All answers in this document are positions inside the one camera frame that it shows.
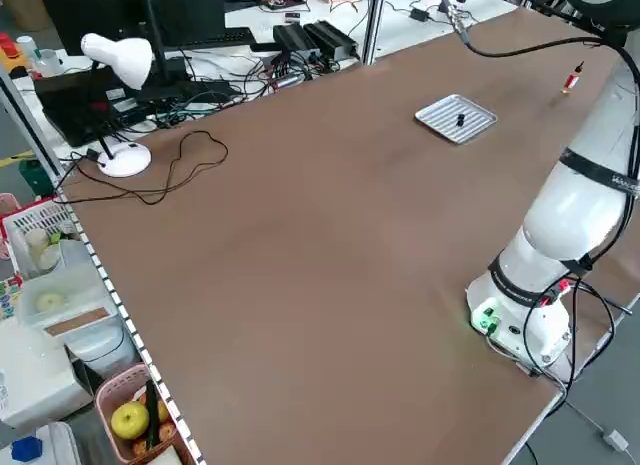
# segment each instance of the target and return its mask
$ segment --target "pink basket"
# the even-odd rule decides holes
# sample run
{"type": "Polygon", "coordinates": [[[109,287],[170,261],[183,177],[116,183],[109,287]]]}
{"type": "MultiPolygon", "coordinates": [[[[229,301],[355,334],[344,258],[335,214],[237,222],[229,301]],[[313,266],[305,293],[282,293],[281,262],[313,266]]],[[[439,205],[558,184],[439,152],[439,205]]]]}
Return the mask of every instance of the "pink basket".
{"type": "Polygon", "coordinates": [[[140,363],[104,382],[96,394],[98,415],[100,415],[104,430],[107,432],[113,451],[120,463],[130,465],[148,463],[171,445],[176,445],[177,433],[174,433],[171,439],[156,445],[146,455],[136,457],[133,454],[131,442],[117,437],[111,431],[111,415],[113,415],[113,412],[120,405],[130,402],[133,394],[144,387],[147,380],[149,380],[149,371],[144,363],[140,363]]]}

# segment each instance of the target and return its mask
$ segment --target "lamp shade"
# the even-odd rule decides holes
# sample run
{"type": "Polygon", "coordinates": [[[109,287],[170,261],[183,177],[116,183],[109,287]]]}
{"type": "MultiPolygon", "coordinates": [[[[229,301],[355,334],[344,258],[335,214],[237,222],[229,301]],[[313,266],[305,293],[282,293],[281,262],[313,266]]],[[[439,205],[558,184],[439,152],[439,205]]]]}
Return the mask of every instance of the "lamp shade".
{"type": "Polygon", "coordinates": [[[114,42],[95,33],[82,37],[82,53],[104,63],[130,88],[140,90],[149,76],[153,51],[144,38],[125,38],[114,42]]]}

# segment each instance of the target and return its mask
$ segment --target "pink storage basket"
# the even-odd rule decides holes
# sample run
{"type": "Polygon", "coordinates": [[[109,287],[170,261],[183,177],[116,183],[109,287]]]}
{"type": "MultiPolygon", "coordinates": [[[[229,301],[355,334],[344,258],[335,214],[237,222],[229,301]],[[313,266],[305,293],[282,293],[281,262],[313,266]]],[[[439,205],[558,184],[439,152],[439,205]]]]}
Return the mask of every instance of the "pink storage basket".
{"type": "MultiPolygon", "coordinates": [[[[20,204],[16,197],[10,193],[0,193],[0,220],[5,216],[20,209],[20,204]]],[[[11,260],[9,255],[9,248],[7,247],[6,239],[2,239],[0,243],[0,260],[11,260]]]]}
{"type": "Polygon", "coordinates": [[[171,445],[175,445],[176,450],[182,448],[176,443],[178,434],[174,433],[171,439],[156,445],[146,455],[136,457],[131,448],[131,441],[123,440],[111,431],[111,415],[113,412],[120,405],[131,401],[133,394],[140,390],[147,383],[147,380],[149,380],[149,371],[144,363],[140,363],[104,382],[96,394],[98,415],[100,415],[104,430],[107,432],[113,451],[120,463],[129,465],[148,463],[171,445]]]}

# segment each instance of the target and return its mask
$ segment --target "white table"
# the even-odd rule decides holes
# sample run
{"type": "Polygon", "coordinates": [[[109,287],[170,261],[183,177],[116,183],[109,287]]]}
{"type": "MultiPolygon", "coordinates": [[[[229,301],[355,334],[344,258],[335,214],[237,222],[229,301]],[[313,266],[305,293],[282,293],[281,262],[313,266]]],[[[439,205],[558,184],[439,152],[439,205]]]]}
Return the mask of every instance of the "white table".
{"type": "MultiPolygon", "coordinates": [[[[411,47],[418,43],[432,40],[442,35],[446,35],[453,31],[452,27],[446,23],[436,23],[434,21],[418,22],[409,18],[409,14],[405,11],[394,11],[396,9],[409,9],[409,4],[416,0],[386,0],[384,15],[380,26],[380,32],[377,41],[379,56],[384,56],[407,47],[411,47]]],[[[301,24],[312,23],[317,20],[327,20],[345,33],[349,33],[353,27],[361,22],[358,27],[351,33],[351,37],[358,43],[362,44],[364,33],[366,30],[367,0],[354,1],[354,6],[343,4],[340,6],[334,4],[333,11],[330,10],[330,4],[322,0],[307,0],[307,7],[301,5],[287,9],[287,11],[299,11],[301,14],[301,24]]],[[[433,7],[438,5],[440,0],[420,0],[425,7],[433,7]]],[[[471,12],[473,17],[479,21],[486,21],[491,18],[509,13],[515,9],[513,4],[502,0],[467,0],[460,9],[471,12]]],[[[226,14],[226,25],[228,27],[248,26],[251,28],[258,42],[271,42],[272,30],[275,25],[284,24],[284,13],[270,13],[265,7],[251,7],[244,10],[238,10],[226,14]]],[[[446,17],[438,13],[433,7],[430,12],[433,13],[434,20],[446,22],[446,17]]],[[[87,70],[91,66],[91,61],[84,56],[67,56],[64,50],[58,51],[59,57],[63,60],[63,66],[67,73],[74,73],[79,70],[87,70]]],[[[167,57],[179,56],[179,52],[167,53],[167,57]]],[[[248,46],[228,47],[223,49],[200,50],[198,52],[188,51],[187,55],[192,57],[190,60],[194,70],[198,76],[209,78],[224,78],[230,81],[238,81],[238,77],[233,77],[230,73],[246,74],[260,57],[253,54],[248,46]]],[[[346,68],[354,64],[356,60],[341,62],[341,67],[346,68]]],[[[42,111],[42,104],[33,92],[33,82],[30,78],[20,78],[15,81],[16,86],[22,91],[22,96],[36,118],[44,132],[44,136],[53,148],[54,152],[60,158],[66,158],[73,150],[66,143],[64,138],[53,128],[53,126],[45,118],[42,111]]],[[[200,104],[194,104],[193,109],[202,108],[200,104]]],[[[155,129],[155,125],[151,122],[143,122],[135,126],[137,130],[144,130],[145,133],[122,133],[127,138],[135,140],[140,136],[149,133],[155,129]]],[[[115,139],[107,137],[107,143],[115,143],[115,139]]],[[[79,153],[85,153],[87,148],[95,148],[99,150],[97,142],[91,143],[77,150],[79,153]]]]}

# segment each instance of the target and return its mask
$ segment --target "metal tray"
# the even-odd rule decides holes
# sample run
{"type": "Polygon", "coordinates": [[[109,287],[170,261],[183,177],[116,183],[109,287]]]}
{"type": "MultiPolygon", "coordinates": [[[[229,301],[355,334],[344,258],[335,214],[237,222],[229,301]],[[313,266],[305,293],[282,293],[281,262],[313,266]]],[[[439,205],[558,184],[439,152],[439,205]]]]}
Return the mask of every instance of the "metal tray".
{"type": "Polygon", "coordinates": [[[498,121],[493,113],[460,95],[449,95],[416,112],[416,119],[456,145],[471,140],[498,121]],[[464,114],[463,126],[458,115],[464,114]]]}

